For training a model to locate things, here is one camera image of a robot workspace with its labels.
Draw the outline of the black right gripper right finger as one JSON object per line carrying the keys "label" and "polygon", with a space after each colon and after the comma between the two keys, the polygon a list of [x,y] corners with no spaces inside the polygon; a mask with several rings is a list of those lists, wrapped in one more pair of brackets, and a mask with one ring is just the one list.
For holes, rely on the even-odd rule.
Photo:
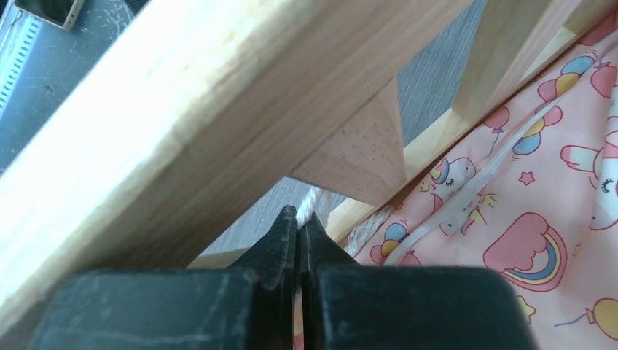
{"label": "black right gripper right finger", "polygon": [[358,264],[317,217],[299,230],[306,349],[535,349],[494,271]]}

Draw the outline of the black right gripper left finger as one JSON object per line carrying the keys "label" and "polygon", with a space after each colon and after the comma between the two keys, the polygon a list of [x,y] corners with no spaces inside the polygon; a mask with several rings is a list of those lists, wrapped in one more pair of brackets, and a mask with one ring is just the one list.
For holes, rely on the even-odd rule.
{"label": "black right gripper left finger", "polygon": [[291,349],[297,211],[215,269],[106,269],[55,293],[32,349]]}

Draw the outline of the wooden slatted pet bed frame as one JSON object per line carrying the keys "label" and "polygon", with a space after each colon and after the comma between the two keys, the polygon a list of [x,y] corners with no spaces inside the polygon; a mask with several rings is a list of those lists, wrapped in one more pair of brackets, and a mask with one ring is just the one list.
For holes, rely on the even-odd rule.
{"label": "wooden slatted pet bed frame", "polygon": [[396,73],[468,1],[151,1],[1,176],[1,346],[92,267],[187,267],[279,179],[402,195],[615,1],[489,1],[453,105],[408,145]]}

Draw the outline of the pink unicorn print cushion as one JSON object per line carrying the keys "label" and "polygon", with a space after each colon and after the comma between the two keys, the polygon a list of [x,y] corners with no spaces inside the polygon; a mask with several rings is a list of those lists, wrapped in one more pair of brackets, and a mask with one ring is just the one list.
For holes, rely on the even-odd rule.
{"label": "pink unicorn print cushion", "polygon": [[483,267],[541,349],[617,347],[617,13],[497,108],[345,251]]}

